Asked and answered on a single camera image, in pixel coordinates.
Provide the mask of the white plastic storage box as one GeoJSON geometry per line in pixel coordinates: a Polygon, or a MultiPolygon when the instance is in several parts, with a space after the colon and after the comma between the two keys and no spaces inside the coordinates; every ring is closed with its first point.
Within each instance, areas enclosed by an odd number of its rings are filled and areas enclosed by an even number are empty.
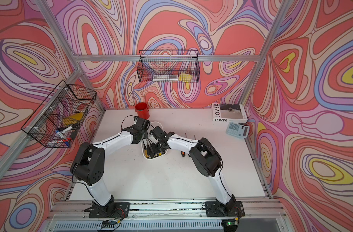
{"type": "MultiPolygon", "coordinates": [[[[151,151],[151,145],[152,144],[156,144],[158,142],[158,140],[150,134],[150,131],[154,128],[159,126],[162,130],[163,130],[163,125],[160,122],[157,121],[152,121],[150,123],[150,127],[148,129],[148,139],[143,139],[144,141],[147,142],[148,144],[148,154],[150,156],[150,158],[148,160],[152,160],[152,159],[158,159],[160,157],[163,157],[164,155],[166,155],[168,153],[168,150],[165,150],[165,152],[159,152],[159,153],[155,153],[154,151],[151,151]]],[[[141,146],[143,148],[142,154],[144,157],[144,146],[143,146],[143,141],[141,141],[141,146]]]]}

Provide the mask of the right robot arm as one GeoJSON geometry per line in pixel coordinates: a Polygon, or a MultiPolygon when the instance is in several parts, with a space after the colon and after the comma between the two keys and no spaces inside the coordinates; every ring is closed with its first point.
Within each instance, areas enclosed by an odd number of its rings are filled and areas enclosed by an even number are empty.
{"type": "Polygon", "coordinates": [[[178,150],[190,155],[196,169],[209,179],[215,192],[216,205],[211,208],[214,213],[223,216],[229,213],[238,214],[235,196],[225,186],[222,176],[224,163],[221,155],[206,138],[191,140],[174,132],[166,133],[159,126],[153,128],[150,135],[157,140],[157,143],[151,145],[153,154],[178,150]]]}

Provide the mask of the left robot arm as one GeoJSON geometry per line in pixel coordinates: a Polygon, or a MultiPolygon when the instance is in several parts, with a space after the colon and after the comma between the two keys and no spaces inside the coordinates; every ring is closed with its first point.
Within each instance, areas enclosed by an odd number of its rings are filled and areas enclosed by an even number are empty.
{"type": "Polygon", "coordinates": [[[125,218],[117,208],[112,194],[108,191],[103,180],[105,168],[105,154],[113,153],[123,147],[141,142],[147,134],[150,121],[133,117],[134,124],[122,128],[120,133],[99,142],[84,142],[80,145],[77,155],[71,166],[71,173],[77,184],[85,185],[92,197],[91,218],[111,218],[118,215],[125,218]]]}

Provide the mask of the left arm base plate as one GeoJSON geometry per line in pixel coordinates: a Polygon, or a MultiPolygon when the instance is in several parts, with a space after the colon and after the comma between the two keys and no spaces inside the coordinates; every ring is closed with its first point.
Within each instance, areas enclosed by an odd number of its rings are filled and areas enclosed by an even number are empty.
{"type": "Polygon", "coordinates": [[[96,203],[92,204],[92,207],[87,209],[89,218],[120,218],[124,219],[128,217],[130,209],[130,203],[125,202],[109,202],[106,206],[100,206],[96,203]]]}

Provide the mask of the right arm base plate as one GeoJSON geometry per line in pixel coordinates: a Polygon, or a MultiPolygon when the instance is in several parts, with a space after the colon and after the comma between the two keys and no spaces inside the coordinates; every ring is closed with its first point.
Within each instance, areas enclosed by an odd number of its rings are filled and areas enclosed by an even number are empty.
{"type": "Polygon", "coordinates": [[[202,209],[205,210],[207,217],[238,217],[242,218],[245,216],[244,207],[241,201],[235,203],[228,203],[223,205],[222,203],[205,202],[202,205],[202,209]]]}

